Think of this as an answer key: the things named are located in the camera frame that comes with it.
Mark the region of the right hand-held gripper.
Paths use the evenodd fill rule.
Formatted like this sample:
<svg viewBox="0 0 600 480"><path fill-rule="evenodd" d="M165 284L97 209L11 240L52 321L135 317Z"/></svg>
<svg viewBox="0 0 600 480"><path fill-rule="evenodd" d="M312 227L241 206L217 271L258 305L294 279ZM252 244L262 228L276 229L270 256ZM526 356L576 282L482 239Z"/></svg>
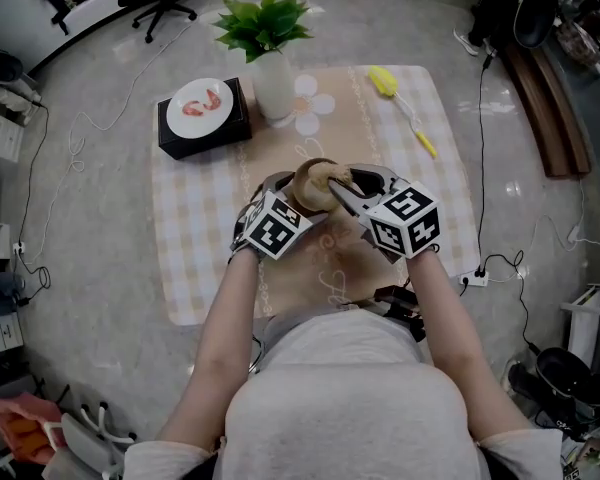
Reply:
<svg viewBox="0 0 600 480"><path fill-rule="evenodd" d="M330 193L366 229L364 237L394 264L412 259L441 234L439 200L420 182L396 179L389 168L349 164L353 186L328 181Z"/></svg>

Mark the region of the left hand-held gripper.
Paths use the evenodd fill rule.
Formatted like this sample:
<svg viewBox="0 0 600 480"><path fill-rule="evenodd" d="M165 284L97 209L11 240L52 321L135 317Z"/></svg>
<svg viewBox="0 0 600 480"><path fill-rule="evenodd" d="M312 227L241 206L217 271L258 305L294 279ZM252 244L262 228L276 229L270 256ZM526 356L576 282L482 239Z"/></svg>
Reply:
<svg viewBox="0 0 600 480"><path fill-rule="evenodd" d="M329 217L325 211L305 216L284 199L293 195L294 178L294 171L281 171L264 179L238 214L229 260L244 249L251 249L259 261L265 257L278 260Z"/></svg>

